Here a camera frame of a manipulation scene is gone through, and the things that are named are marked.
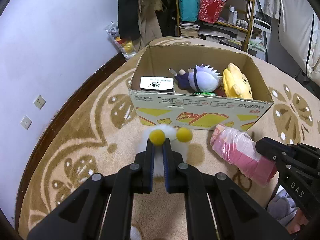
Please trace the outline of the right hand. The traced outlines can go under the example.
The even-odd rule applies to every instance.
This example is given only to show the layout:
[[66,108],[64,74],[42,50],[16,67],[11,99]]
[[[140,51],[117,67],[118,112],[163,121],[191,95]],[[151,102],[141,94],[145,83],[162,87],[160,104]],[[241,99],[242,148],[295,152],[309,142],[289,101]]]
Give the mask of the right hand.
[[308,223],[309,220],[304,216],[302,210],[298,208],[294,218],[289,222],[289,224],[287,224],[287,226],[285,226],[285,228],[289,234],[293,234],[298,232],[302,226],[305,226]]

